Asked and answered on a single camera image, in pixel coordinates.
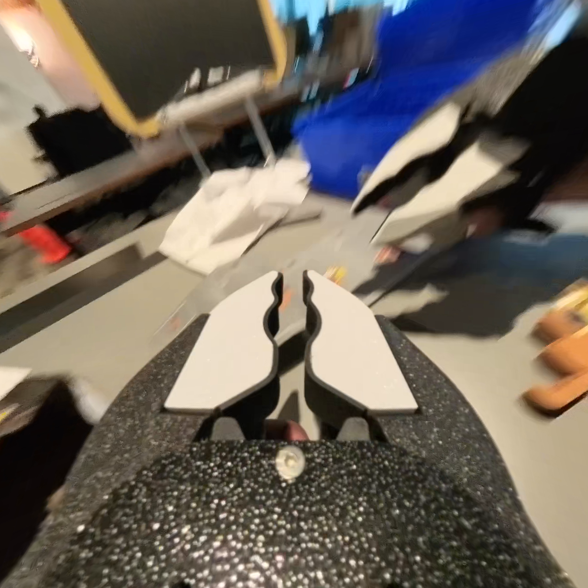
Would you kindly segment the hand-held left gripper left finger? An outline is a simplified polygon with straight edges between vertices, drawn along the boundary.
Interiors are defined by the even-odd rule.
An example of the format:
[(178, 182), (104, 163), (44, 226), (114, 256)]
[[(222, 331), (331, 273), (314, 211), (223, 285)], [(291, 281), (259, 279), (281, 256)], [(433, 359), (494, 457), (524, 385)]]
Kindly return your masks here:
[(164, 408), (208, 414), (228, 409), (277, 375), (283, 275), (271, 270), (209, 313)]

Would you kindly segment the grey building instruction booklet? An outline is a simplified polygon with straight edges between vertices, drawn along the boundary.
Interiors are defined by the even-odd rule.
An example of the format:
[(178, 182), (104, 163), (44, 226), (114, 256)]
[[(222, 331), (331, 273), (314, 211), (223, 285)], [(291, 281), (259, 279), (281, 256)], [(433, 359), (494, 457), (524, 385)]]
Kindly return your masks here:
[(259, 240), (269, 244), (270, 235), (284, 234), (311, 221), (326, 220), (327, 233), (316, 243), (284, 259), (270, 259), (256, 242), (239, 259), (226, 263), (203, 277), (202, 283), (170, 314), (153, 336), (156, 346), (164, 347), (185, 330), (198, 316), (209, 314), (229, 295), (271, 270), (283, 274), (278, 345), (298, 336), (305, 329), (306, 306), (303, 302), (303, 272), (314, 270), (371, 307), (400, 287), (417, 269), (441, 254), (449, 245), (439, 245), (429, 233), (409, 238), (406, 249), (396, 261), (385, 262), (388, 245), (376, 243), (374, 235), (384, 222), (384, 213), (365, 211), (359, 217), (334, 221), (334, 208), (326, 205), (302, 206), (289, 214)]

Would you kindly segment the brown toy brick assembly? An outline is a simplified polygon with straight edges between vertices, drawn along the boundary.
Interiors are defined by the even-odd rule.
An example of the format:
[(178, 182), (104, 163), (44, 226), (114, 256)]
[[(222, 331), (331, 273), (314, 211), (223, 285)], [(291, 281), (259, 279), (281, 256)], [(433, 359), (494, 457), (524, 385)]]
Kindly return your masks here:
[(570, 284), (555, 298), (547, 312), (537, 321), (533, 334), (551, 343), (576, 334), (587, 326), (587, 281)]

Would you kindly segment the stack of blue storage bins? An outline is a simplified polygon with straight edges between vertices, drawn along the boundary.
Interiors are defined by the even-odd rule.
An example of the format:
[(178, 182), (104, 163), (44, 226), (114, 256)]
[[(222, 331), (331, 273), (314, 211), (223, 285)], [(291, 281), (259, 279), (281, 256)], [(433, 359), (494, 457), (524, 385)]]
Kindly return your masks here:
[(525, 43), (552, 1), (413, 1), (385, 11), (374, 72), (296, 120), (315, 192), (353, 199), (360, 174), (438, 102)]

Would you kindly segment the person's left hand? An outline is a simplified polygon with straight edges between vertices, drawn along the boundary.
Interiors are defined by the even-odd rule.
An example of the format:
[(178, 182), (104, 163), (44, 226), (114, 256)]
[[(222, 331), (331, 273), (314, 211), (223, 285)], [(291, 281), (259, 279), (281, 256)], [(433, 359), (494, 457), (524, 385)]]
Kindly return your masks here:
[(298, 422), (280, 419), (265, 421), (265, 438), (289, 443), (309, 440), (306, 430)]

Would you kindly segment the black table with pale edge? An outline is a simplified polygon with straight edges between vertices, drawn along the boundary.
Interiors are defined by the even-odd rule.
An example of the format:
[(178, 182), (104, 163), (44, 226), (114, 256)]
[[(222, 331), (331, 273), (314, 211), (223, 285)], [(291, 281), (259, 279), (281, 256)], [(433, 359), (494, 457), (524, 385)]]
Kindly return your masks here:
[(270, 1), (37, 1), (110, 120), (127, 135), (178, 129), (242, 104), (265, 163), (275, 151), (254, 102), (281, 83), (285, 34)]

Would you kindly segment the grey desk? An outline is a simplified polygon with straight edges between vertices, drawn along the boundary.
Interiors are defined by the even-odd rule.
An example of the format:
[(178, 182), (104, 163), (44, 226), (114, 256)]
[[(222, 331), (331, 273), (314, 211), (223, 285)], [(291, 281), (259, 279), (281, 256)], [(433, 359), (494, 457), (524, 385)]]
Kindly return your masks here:
[[(1, 364), (34, 374), (79, 376), (111, 401), (155, 356), (154, 335), (202, 281), (170, 261), (121, 285), (1, 353)], [(567, 508), (587, 497), (587, 401), (549, 420), (520, 394), (552, 377), (535, 358), (531, 328), (546, 305), (520, 312), (504, 336), (408, 334), (464, 393), (489, 429), (530, 509)]]

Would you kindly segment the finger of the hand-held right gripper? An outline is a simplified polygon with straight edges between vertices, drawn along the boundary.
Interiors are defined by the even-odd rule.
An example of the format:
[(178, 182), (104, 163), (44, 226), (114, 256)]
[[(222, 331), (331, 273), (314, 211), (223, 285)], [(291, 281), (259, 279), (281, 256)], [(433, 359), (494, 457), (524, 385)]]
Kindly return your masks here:
[(510, 166), (527, 151), (513, 138), (479, 138), (442, 175), (426, 182), (424, 172), (387, 194), (391, 210), (374, 233), (374, 246), (450, 246), (466, 232), (461, 208), (518, 177)]
[(433, 159), (455, 138), (465, 118), (465, 108), (449, 102), (440, 107), (395, 143), (365, 181), (351, 205), (351, 214), (378, 204), (414, 177), (425, 176)]

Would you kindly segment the black cardboard toy box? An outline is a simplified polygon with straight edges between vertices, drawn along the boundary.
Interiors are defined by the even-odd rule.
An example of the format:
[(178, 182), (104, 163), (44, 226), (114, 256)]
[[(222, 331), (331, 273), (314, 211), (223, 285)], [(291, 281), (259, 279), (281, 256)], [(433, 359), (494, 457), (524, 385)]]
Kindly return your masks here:
[(83, 382), (27, 377), (1, 398), (1, 581), (20, 561), (109, 405)]

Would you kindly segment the white crumpled plastic bag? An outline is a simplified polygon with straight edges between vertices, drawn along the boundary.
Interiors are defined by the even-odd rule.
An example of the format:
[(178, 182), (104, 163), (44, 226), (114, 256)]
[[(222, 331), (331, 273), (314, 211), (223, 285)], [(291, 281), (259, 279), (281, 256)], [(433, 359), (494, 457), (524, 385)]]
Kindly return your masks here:
[(305, 161), (280, 159), (262, 168), (212, 173), (169, 225), (159, 253), (205, 276), (236, 261), (299, 210), (310, 170)]

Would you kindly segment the red traffic cone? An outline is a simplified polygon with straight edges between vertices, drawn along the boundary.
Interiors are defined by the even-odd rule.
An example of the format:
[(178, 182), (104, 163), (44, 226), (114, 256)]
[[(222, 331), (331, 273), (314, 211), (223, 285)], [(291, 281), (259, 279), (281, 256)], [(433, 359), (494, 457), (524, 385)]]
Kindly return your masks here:
[(17, 236), (33, 248), (40, 255), (41, 262), (46, 265), (57, 265), (72, 253), (72, 247), (44, 224), (20, 231)]

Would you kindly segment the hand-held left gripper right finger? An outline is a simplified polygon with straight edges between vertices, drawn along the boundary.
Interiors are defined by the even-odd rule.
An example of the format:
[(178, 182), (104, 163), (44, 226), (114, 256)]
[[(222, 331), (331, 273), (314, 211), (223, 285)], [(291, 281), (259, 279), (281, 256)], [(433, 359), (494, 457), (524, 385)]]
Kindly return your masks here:
[(417, 401), (371, 309), (315, 270), (303, 273), (305, 400), (317, 416), (414, 414)]

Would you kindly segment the long wooden workbench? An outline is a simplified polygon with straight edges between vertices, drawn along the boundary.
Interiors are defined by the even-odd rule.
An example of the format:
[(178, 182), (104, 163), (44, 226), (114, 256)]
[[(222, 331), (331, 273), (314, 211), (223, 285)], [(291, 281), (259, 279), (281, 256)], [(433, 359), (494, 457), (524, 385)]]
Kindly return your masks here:
[(192, 154), (192, 145), (204, 151), (217, 144), (226, 129), (246, 121), (244, 105), (228, 107), (209, 118), (143, 141), (136, 149), (97, 166), (16, 195), (11, 200), (7, 218), (1, 221), (1, 234), (7, 237), (16, 235), (176, 165)]

